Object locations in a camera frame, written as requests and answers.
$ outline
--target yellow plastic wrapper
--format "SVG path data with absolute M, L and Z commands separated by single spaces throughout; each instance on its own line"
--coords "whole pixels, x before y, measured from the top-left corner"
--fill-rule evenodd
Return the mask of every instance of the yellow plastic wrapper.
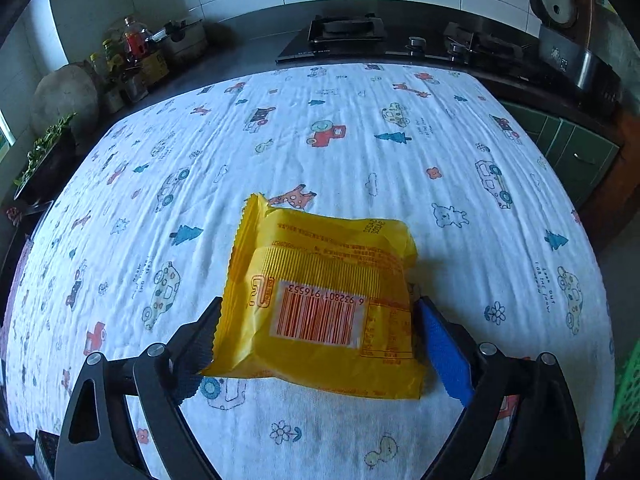
M 242 214 L 202 374 L 278 377 L 361 397 L 418 399 L 404 270 L 415 243 L 398 220 L 345 220 L 275 208 Z

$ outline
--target red barcode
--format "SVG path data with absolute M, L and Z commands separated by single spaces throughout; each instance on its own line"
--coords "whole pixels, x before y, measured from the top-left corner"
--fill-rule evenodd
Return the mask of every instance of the red barcode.
M 317 343 L 350 346 L 354 314 L 364 300 L 327 290 L 302 293 L 281 282 L 282 301 L 275 335 Z

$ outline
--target kitchen countertop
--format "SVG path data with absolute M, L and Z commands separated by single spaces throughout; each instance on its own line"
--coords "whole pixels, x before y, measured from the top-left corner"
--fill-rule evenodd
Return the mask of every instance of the kitchen countertop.
M 467 72 L 477 77 L 498 99 L 523 104 L 551 115 L 565 118 L 588 130 L 598 133 L 618 146 L 623 145 L 622 136 L 618 134 L 612 123 L 591 117 L 585 111 L 580 110 L 575 103 L 562 96 L 537 88 L 524 81 L 497 76 L 445 60 L 386 56 L 373 58 L 328 58 L 322 60 L 301 59 L 276 64 L 275 59 L 278 54 L 297 34 L 297 32 L 285 32 L 283 34 L 256 38 L 228 50 L 210 48 L 201 59 L 197 60 L 197 62 L 186 70 L 177 75 L 168 76 L 166 82 L 159 84 L 157 88 L 150 91 L 147 97 L 133 106 L 123 108 L 116 114 L 103 118 L 96 128 L 95 133 L 87 137 L 85 142 L 82 142 L 78 146 L 79 154 L 85 155 L 89 153 L 98 140 L 118 120 L 155 103 L 170 99 L 185 92 L 220 81 L 275 70 L 277 68 L 336 64 L 342 62 L 386 62 L 447 68 L 449 70 L 456 70 L 457 72 Z

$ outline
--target patterned cloth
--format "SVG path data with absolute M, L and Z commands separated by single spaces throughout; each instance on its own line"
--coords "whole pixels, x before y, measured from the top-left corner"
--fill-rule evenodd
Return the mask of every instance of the patterned cloth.
M 247 76 L 116 124 L 37 232 L 17 290 L 7 370 L 17 431 L 60 431 L 89 352 L 138 355 L 199 317 L 222 293 L 252 192 L 317 214 L 406 222 L 418 249 L 415 295 L 507 355 L 558 356 L 594 477 L 614 361 L 579 218 L 534 143 L 476 79 L 391 64 Z M 165 478 L 137 399 L 129 402 L 150 471 Z M 512 409 L 505 400 L 479 475 Z M 461 410 L 433 375 L 420 400 L 206 378 L 182 405 L 225 479 L 419 478 Z

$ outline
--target stove knob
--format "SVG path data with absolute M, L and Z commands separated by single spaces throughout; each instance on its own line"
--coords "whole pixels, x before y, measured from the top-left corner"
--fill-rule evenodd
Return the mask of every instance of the stove knob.
M 423 50 L 427 46 L 427 42 L 424 38 L 420 38 L 418 36 L 409 36 L 409 45 L 414 48 Z

